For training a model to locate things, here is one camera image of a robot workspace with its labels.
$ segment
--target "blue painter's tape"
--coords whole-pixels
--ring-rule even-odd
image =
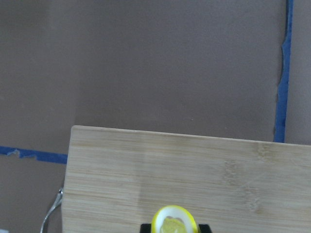
[[[282,44],[282,76],[277,90],[276,104],[276,126],[275,126],[275,142],[285,141],[285,125],[287,112],[288,82],[290,76],[291,61],[291,42],[292,42],[292,21],[293,21],[294,0],[287,0],[286,4],[286,32],[285,39]]]
[[[0,154],[8,156],[11,154],[19,154],[20,158],[35,157],[38,161],[58,163],[58,164],[66,164],[68,157],[66,154],[56,154],[36,150],[16,149],[11,147],[0,147]]]

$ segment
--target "wooden cutting board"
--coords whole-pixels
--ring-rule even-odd
[[[65,233],[138,233],[162,206],[214,233],[310,233],[311,147],[74,126]]]

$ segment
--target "vertical blue tape strip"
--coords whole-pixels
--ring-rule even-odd
[[[277,90],[278,99],[276,104],[276,126],[275,126],[274,141],[282,143],[285,141],[288,82],[290,76],[290,62],[291,62],[293,5],[294,0],[287,0],[286,32],[285,32],[285,39],[282,44],[282,56],[283,56],[282,77]]]
[[[0,147],[0,154],[8,156],[11,154],[19,154],[20,158],[35,157],[38,161],[58,163],[58,164],[66,164],[68,157],[66,154],[57,154],[36,150],[16,149],[11,147]]]

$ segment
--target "horizontal blue tape strip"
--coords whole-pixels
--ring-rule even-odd
[[[294,0],[287,0],[286,4],[286,32],[282,44],[282,76],[277,90],[276,104],[276,125],[275,125],[275,142],[285,141],[285,126],[287,113],[288,83],[290,77],[291,61],[291,42],[292,42],[292,20],[293,20]]]
[[[57,154],[36,150],[16,149],[12,147],[0,147],[0,154],[8,156],[11,154],[19,154],[20,158],[35,157],[38,161],[58,163],[58,164],[66,164],[68,157],[66,154]]]

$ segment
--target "metal utensil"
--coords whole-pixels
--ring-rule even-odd
[[[41,225],[41,230],[40,233],[46,233],[47,232],[47,224],[48,224],[48,218],[51,215],[51,213],[62,204],[62,200],[63,200],[63,187],[61,187],[58,190],[57,196],[55,198],[55,201],[52,205],[52,207],[49,209],[49,211],[47,212],[47,215],[45,216],[42,225]]]

